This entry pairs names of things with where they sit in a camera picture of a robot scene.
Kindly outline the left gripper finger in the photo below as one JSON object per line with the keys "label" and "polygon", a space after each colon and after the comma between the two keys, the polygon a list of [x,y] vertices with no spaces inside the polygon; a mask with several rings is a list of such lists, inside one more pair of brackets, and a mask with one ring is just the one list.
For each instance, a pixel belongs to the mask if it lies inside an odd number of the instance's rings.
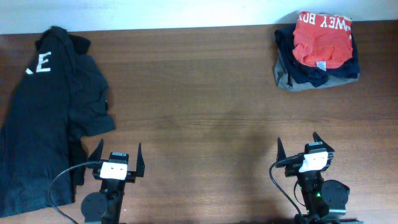
{"label": "left gripper finger", "polygon": [[103,146],[104,146],[104,140],[101,139],[96,149],[88,157],[88,162],[99,162],[101,160]]}
{"label": "left gripper finger", "polygon": [[142,145],[139,143],[136,161],[136,177],[144,177],[145,168],[146,166],[142,155]]}

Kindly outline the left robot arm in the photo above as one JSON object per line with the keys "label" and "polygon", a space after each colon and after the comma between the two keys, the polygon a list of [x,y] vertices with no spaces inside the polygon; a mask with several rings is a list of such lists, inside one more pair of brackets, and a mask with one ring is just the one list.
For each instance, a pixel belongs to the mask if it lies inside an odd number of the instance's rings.
{"label": "left robot arm", "polygon": [[144,176],[145,163],[140,146],[137,151],[136,169],[129,170],[129,154],[112,152],[109,159],[102,159],[103,145],[104,141],[100,141],[88,157],[91,164],[87,166],[93,170],[93,177],[101,181],[101,188],[83,199],[81,213],[85,223],[119,224],[125,185],[134,183],[138,177]]}

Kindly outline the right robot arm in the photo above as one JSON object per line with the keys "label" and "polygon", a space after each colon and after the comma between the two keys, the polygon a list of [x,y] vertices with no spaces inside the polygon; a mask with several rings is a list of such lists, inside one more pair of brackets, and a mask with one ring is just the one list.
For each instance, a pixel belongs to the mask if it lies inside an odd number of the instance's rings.
{"label": "right robot arm", "polygon": [[[304,151],[294,156],[286,156],[281,139],[277,140],[276,162],[269,168],[269,175],[274,185],[298,211],[295,223],[305,224],[349,224],[359,220],[344,220],[350,188],[337,180],[324,180],[322,172],[331,166],[335,150],[317,133],[313,133],[313,142],[305,145]],[[296,187],[300,187],[303,197],[302,213],[294,200],[275,181],[272,175],[274,168],[284,168],[286,177],[296,177]]]}

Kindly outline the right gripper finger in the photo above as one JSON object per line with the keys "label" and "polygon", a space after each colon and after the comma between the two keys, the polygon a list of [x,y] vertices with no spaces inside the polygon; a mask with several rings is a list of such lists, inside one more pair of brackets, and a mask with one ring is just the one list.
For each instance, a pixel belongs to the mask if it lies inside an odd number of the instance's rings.
{"label": "right gripper finger", "polygon": [[286,159],[285,150],[281,138],[277,138],[277,158],[276,161],[284,161]]}
{"label": "right gripper finger", "polygon": [[323,144],[323,147],[328,152],[335,152],[335,150],[329,144],[327,144],[316,132],[313,132],[312,136],[313,136],[314,141],[321,142]]}

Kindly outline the dark green t-shirt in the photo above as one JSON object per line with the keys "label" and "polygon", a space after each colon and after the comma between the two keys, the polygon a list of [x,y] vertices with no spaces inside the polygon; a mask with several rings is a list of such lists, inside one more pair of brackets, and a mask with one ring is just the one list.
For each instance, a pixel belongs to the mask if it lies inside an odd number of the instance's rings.
{"label": "dark green t-shirt", "polygon": [[114,119],[108,114],[108,82],[91,56],[77,56],[75,78],[77,86],[71,87],[68,108],[71,166],[84,163],[88,158],[81,143],[82,137],[97,136],[116,129]]}

